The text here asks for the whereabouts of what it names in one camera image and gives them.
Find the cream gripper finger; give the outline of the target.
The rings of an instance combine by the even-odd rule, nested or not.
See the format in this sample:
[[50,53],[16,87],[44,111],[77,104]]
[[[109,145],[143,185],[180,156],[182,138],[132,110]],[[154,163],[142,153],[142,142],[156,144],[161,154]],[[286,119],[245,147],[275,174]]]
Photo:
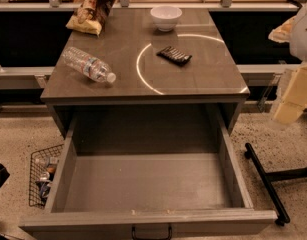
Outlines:
[[268,35],[268,39],[277,43],[288,43],[294,20],[295,17],[291,17],[283,24],[273,29]]
[[273,120],[289,125],[295,122],[307,109],[307,63],[302,63],[296,70],[286,73],[281,81],[281,100],[274,112]]

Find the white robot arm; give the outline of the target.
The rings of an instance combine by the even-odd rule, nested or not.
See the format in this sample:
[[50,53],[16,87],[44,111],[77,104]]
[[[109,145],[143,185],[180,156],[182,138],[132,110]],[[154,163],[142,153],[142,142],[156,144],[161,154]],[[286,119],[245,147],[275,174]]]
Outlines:
[[291,73],[290,80],[281,93],[281,101],[273,120],[289,125],[307,109],[307,2],[298,13],[273,29],[268,38],[278,43],[289,43],[290,54],[302,61]]

